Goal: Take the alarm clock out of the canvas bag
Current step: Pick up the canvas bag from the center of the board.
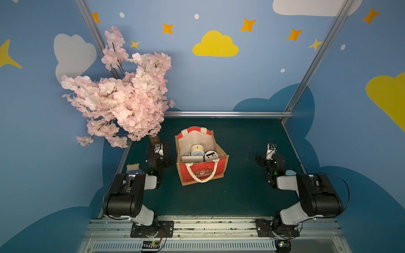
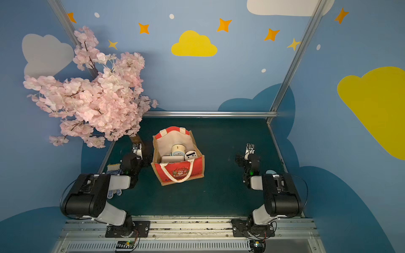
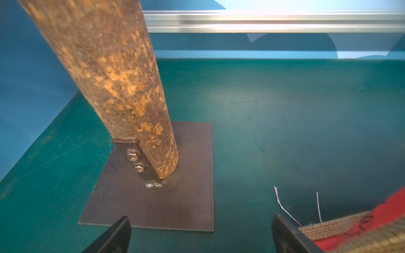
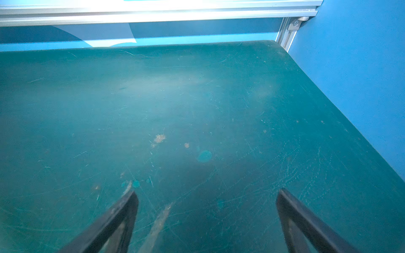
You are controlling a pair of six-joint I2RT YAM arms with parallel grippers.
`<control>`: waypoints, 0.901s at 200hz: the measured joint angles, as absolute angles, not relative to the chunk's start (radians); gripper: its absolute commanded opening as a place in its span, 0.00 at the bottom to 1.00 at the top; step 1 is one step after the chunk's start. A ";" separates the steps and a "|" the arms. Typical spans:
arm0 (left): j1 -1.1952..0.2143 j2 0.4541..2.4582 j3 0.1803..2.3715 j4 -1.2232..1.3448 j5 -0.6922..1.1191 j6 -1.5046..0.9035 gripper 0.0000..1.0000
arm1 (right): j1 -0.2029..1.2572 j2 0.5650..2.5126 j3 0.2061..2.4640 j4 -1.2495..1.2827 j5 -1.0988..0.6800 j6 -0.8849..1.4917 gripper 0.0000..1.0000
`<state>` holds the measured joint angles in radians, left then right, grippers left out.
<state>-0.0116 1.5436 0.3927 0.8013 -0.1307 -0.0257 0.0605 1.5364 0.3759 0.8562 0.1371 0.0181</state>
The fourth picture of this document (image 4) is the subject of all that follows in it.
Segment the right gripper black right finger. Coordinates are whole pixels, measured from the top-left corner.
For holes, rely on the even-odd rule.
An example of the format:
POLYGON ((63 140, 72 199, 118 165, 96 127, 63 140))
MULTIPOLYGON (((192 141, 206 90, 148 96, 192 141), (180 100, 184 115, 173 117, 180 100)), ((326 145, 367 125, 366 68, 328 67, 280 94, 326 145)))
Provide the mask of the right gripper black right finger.
POLYGON ((359 252, 287 189, 279 190, 276 207, 285 243, 290 253, 309 253, 307 241, 319 253, 359 252))

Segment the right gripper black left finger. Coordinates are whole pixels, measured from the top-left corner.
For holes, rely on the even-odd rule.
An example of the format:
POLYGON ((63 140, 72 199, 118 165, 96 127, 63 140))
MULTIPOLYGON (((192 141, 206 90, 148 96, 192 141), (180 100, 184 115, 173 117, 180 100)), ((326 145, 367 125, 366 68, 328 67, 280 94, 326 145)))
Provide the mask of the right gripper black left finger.
POLYGON ((59 250, 60 253, 126 253, 129 248, 139 200, 131 190, 85 231, 59 250))

